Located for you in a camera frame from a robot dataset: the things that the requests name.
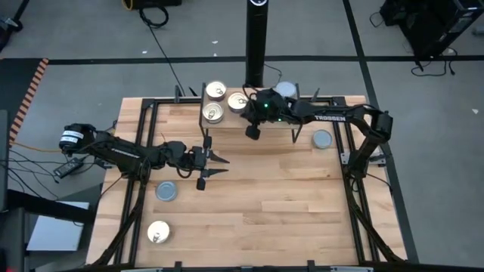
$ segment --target wooden table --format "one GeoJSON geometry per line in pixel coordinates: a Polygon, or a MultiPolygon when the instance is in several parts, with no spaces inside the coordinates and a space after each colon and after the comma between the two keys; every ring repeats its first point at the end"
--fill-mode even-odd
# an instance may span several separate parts
{"type": "MultiPolygon", "coordinates": [[[[123,100],[116,136],[135,140],[141,101],[123,100]]],[[[348,96],[346,102],[362,104],[365,97],[348,96]]],[[[189,148],[201,146],[199,110],[199,104],[160,106],[154,145],[161,144],[164,136],[167,141],[183,141],[189,148]]],[[[333,133],[331,123],[313,122],[293,144],[290,130],[263,130],[261,138],[253,141],[244,135],[244,128],[211,128],[213,149],[231,164],[209,164],[229,172],[211,177],[205,191],[195,188],[197,175],[183,180],[173,168],[153,171],[144,202],[136,267],[173,267],[175,261],[183,261],[184,267],[304,266],[307,260],[315,260],[316,265],[357,264],[339,154],[335,143],[326,150],[312,147],[312,134],[317,129],[333,133]],[[161,202],[155,197],[154,189],[161,181],[175,181],[178,197],[174,201],[161,202]],[[171,227],[170,238],[163,244],[147,238],[148,226],[158,220],[171,227]]],[[[352,132],[359,147],[364,138],[356,127],[352,132]]],[[[386,179],[384,168],[371,165],[368,172],[386,179]]],[[[109,170],[104,190],[118,177],[117,170],[109,170]]],[[[389,188],[370,177],[364,183],[375,229],[405,258],[389,188]]],[[[95,261],[116,234],[125,192],[126,183],[119,182],[101,199],[87,263],[95,261]]],[[[361,225],[360,230],[370,260],[361,225]]],[[[131,235],[125,239],[124,261],[131,235]]]]}

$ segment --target robotic arm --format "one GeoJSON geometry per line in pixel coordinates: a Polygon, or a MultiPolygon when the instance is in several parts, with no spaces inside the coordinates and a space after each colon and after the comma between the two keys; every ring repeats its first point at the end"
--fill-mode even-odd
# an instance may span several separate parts
{"type": "Polygon", "coordinates": [[[359,150],[351,152],[348,170],[354,178],[364,178],[371,154],[378,145],[385,144],[391,137],[393,118],[388,112],[382,112],[369,105],[317,106],[291,97],[282,97],[272,89],[257,91],[250,95],[245,111],[240,115],[251,125],[246,136],[258,140],[261,122],[287,122],[304,125],[310,122],[348,122],[355,125],[366,137],[359,150]],[[371,117],[370,125],[365,116],[371,117]]]}
{"type": "Polygon", "coordinates": [[[72,124],[64,127],[59,148],[64,154],[89,154],[112,163],[122,175],[143,181],[149,177],[151,169],[161,169],[168,165],[177,169],[182,178],[189,178],[192,171],[199,171],[197,189],[205,189],[205,178],[226,172],[226,169],[206,169],[206,162],[228,163],[211,151],[212,138],[203,141],[203,147],[187,147],[181,141],[165,142],[158,147],[143,147],[130,141],[114,137],[108,132],[97,131],[89,124],[72,124]]]}

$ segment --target blue lid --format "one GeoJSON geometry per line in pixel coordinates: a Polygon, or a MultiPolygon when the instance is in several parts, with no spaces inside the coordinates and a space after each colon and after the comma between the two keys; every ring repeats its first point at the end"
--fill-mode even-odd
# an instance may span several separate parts
{"type": "Polygon", "coordinates": [[[319,149],[328,148],[333,143],[333,136],[328,131],[321,129],[312,135],[312,143],[319,149]]]}
{"type": "Polygon", "coordinates": [[[158,184],[155,190],[157,198],[161,201],[172,201],[176,198],[176,185],[172,181],[165,181],[158,184]]]}

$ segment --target metal can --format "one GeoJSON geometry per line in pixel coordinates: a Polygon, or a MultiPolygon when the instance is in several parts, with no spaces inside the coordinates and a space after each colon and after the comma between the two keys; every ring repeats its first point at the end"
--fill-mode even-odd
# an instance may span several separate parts
{"type": "Polygon", "coordinates": [[[168,239],[169,226],[163,221],[155,221],[148,227],[148,239],[153,243],[163,243],[168,239]]]}
{"type": "Polygon", "coordinates": [[[224,109],[217,103],[210,103],[203,107],[203,117],[210,124],[217,124],[222,121],[224,109]]]}
{"type": "Polygon", "coordinates": [[[225,98],[227,87],[221,82],[211,82],[205,87],[205,92],[210,100],[222,101],[225,98]]]}
{"type": "Polygon", "coordinates": [[[228,108],[233,113],[242,113],[249,98],[240,92],[233,93],[228,97],[228,108]]]}

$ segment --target concrete floor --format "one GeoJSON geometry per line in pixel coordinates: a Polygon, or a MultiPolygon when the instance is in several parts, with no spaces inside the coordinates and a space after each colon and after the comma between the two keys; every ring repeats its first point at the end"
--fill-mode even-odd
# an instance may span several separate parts
{"type": "MultiPolygon", "coordinates": [[[[399,29],[374,29],[368,21],[383,0],[350,2],[367,56],[409,55],[399,29]]],[[[0,0],[3,5],[14,4],[0,0]]],[[[341,0],[277,0],[269,9],[267,55],[356,55],[341,0]]],[[[245,54],[245,2],[184,0],[169,12],[168,25],[156,32],[170,57],[245,54]]],[[[161,56],[138,14],[124,11],[118,0],[36,0],[22,21],[24,31],[12,38],[0,57],[161,56]]],[[[484,24],[484,17],[476,24],[484,24]]],[[[472,36],[470,29],[452,46],[459,54],[484,54],[484,39],[472,36]]],[[[366,94],[357,62],[268,64],[283,71],[283,80],[298,82],[304,94],[318,87],[320,94],[366,94]]],[[[479,164],[484,157],[484,119],[481,112],[472,111],[484,110],[484,62],[454,62],[456,76],[439,78],[412,76],[410,62],[368,66],[381,108],[395,118],[390,145],[420,262],[484,267],[484,173],[479,164]]],[[[183,63],[174,68],[183,86],[195,90],[214,79],[232,86],[244,81],[244,63],[183,63]]],[[[433,63],[428,72],[441,69],[442,63],[433,63]]],[[[266,70],[265,83],[276,81],[277,73],[266,70]]],[[[174,85],[166,64],[49,66],[17,141],[55,148],[64,125],[90,122],[106,128],[117,117],[123,97],[172,96],[174,85]]],[[[15,150],[32,159],[64,159],[15,150]]],[[[45,192],[27,178],[35,190],[45,192]]],[[[61,184],[48,179],[45,183],[66,196],[102,179],[103,172],[93,168],[61,184]]],[[[56,269],[69,265],[77,266],[79,260],[56,269]]]]}

